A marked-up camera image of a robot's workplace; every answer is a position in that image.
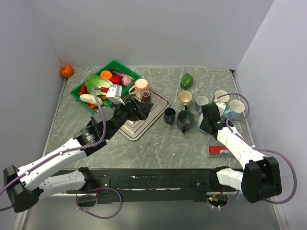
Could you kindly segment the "light blue white-bottom mug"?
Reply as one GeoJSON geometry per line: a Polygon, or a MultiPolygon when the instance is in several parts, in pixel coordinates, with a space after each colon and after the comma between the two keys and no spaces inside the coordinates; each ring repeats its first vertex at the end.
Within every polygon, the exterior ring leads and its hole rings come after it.
{"type": "Polygon", "coordinates": [[[197,122],[197,129],[200,131],[200,132],[203,132],[204,131],[201,129],[201,123],[203,121],[203,114],[201,113],[200,116],[199,116],[199,119],[198,119],[198,122],[197,122]]]}

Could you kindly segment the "dark grey mug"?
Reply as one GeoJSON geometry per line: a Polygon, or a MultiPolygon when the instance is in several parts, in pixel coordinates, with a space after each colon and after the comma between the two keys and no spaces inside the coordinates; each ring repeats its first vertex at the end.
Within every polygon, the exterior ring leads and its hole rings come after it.
{"type": "Polygon", "coordinates": [[[192,128],[195,120],[194,114],[188,110],[182,110],[177,115],[177,128],[185,133],[192,128]]]}

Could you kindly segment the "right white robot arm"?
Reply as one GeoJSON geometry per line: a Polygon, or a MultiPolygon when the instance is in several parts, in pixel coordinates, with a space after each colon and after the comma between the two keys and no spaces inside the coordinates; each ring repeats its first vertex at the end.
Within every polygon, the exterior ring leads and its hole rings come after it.
{"type": "Polygon", "coordinates": [[[228,128],[226,121],[221,119],[216,104],[207,104],[201,109],[200,129],[223,144],[244,170],[240,172],[229,167],[220,167],[215,170],[215,176],[210,178],[210,187],[220,191],[229,186],[241,191],[250,203],[280,195],[282,184],[277,159],[254,150],[237,133],[235,127],[228,128]]]}

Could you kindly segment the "maroon mug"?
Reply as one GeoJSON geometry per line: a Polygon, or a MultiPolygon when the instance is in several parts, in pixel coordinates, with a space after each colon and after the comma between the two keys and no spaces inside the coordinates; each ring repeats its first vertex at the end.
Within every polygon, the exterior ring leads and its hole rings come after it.
{"type": "Polygon", "coordinates": [[[151,102],[151,93],[149,91],[144,91],[141,97],[142,103],[150,103],[151,102]]]}

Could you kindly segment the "pink mug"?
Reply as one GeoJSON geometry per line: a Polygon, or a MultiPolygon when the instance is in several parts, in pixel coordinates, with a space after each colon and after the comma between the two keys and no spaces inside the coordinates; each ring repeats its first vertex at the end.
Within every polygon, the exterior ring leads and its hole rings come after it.
{"type": "Polygon", "coordinates": [[[138,98],[142,97],[144,91],[149,90],[149,82],[146,79],[138,79],[134,85],[129,89],[129,95],[135,95],[138,98]]]}

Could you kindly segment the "grey blue faceted mug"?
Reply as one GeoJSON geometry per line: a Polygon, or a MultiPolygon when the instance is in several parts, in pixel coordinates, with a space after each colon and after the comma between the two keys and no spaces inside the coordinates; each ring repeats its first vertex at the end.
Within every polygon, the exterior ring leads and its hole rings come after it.
{"type": "Polygon", "coordinates": [[[203,105],[207,105],[209,103],[209,100],[207,97],[205,96],[198,96],[196,98],[196,101],[195,101],[195,110],[198,114],[200,114],[202,112],[202,106],[203,105]]]}

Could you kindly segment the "white mug blue text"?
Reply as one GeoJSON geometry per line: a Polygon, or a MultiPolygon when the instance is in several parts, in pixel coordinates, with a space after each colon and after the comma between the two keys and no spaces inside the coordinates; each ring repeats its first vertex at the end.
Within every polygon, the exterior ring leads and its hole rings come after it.
{"type": "Polygon", "coordinates": [[[230,96],[226,91],[218,90],[214,93],[213,101],[215,99],[227,104],[228,101],[230,100],[230,96]]]}

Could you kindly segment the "cream mug black handle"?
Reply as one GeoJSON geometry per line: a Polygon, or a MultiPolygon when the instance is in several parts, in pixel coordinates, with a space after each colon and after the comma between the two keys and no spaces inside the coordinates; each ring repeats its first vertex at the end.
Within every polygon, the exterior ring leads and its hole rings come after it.
{"type": "Polygon", "coordinates": [[[181,90],[177,93],[176,105],[180,110],[188,110],[190,108],[193,96],[190,91],[181,90]]]}

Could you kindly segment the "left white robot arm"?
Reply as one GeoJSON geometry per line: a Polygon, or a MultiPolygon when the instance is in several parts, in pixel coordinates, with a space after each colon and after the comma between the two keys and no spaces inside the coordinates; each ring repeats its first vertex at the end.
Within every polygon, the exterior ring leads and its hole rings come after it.
{"type": "Polygon", "coordinates": [[[117,104],[114,109],[101,107],[86,127],[58,149],[28,165],[7,167],[3,171],[4,191],[11,208],[20,213],[53,194],[77,190],[91,192],[96,179],[88,168],[81,167],[60,176],[55,174],[103,148],[126,121],[146,120],[152,107],[152,103],[142,103],[134,98],[117,104]]]}

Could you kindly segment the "dark blue mug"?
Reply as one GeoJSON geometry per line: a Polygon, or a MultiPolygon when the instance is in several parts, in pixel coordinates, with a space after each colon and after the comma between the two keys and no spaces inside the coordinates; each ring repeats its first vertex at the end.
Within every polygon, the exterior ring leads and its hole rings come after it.
{"type": "Polygon", "coordinates": [[[167,124],[171,125],[171,124],[173,124],[173,122],[175,120],[175,115],[176,115],[176,111],[173,108],[169,107],[169,108],[164,110],[163,119],[167,124]]]}

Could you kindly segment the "light blue faceted mug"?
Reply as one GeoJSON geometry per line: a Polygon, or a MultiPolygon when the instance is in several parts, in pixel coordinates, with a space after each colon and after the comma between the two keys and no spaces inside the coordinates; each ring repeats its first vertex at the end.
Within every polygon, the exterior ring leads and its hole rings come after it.
{"type": "Polygon", "coordinates": [[[238,119],[242,115],[244,110],[245,106],[241,101],[232,100],[226,105],[223,117],[238,119]]]}

